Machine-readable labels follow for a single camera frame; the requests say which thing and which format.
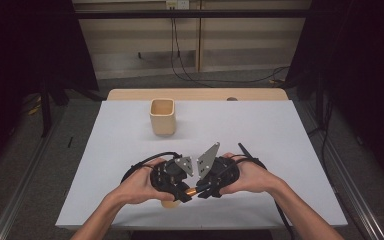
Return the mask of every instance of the person's right hand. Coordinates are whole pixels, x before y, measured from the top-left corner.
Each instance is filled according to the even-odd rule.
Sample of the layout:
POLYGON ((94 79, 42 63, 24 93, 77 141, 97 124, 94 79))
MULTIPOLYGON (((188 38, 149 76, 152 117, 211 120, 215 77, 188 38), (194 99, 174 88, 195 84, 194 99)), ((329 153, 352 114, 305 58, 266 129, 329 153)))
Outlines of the person's right hand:
MULTIPOLYGON (((226 153, 223 155, 225 158, 232 158, 234 154, 226 153)), ((233 157, 237 161, 244 157, 233 157)), ((268 192, 271 193, 282 180, 267 171, 266 169, 258 166, 257 164, 249 161, 244 161, 238 164, 239 179, 220 189, 220 194, 231 194, 239 191, 248 191, 254 193, 268 192)))

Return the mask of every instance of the white paper sheet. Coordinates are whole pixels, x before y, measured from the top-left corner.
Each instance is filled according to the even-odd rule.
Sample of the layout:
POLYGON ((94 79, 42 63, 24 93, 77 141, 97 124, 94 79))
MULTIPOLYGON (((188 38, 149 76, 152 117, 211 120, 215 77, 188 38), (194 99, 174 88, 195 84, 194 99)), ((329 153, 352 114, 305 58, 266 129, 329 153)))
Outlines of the white paper sheet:
MULTIPOLYGON (((347 224, 292 101, 176 101, 177 130, 169 137, 153 134, 149 107, 149 101, 102 103, 57 226, 80 227, 131 165, 165 151, 196 159, 215 142, 221 144, 219 155, 241 153, 241 142, 329 224, 347 224)), ((186 183, 195 186, 197 175, 186 183)), ((270 195, 247 192, 220 199, 195 196, 175 209, 157 200, 127 205, 112 225, 159 230, 281 226, 270 195)))

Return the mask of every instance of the wall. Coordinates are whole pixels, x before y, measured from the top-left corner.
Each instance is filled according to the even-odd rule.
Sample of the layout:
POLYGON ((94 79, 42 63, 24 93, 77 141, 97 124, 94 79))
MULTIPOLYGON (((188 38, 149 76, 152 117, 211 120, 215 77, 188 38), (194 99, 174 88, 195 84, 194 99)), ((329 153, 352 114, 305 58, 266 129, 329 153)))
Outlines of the wall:
MULTIPOLYGON (((73 0, 77 10, 158 10, 165 1, 73 0)), ((190 1, 190 9, 308 9, 311 1, 190 1)), ((171 73, 170 19, 80 20, 98 79, 171 73)), ((242 70, 290 65, 304 19, 176 19, 185 68, 242 70)))

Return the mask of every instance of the forearm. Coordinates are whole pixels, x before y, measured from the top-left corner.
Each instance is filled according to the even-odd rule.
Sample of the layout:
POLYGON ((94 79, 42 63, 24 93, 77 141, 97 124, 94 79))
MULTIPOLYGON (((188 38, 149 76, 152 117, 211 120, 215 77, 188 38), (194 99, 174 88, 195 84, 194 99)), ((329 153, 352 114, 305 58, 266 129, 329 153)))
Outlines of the forearm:
POLYGON ((308 206, 283 180, 269 192, 303 239, 343 239, 308 206))
POLYGON ((71 239, 102 239, 123 206, 124 204, 114 197, 106 196, 71 239))

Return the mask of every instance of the beige cup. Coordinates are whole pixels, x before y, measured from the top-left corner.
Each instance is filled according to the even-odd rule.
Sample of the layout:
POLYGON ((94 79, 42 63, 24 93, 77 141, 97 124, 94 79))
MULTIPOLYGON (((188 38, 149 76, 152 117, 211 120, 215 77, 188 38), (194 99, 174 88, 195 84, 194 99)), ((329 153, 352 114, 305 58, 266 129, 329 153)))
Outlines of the beige cup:
POLYGON ((173 99, 153 99, 149 116, 151 118, 152 130, 155 134, 171 135, 176 131, 176 115, 173 99))

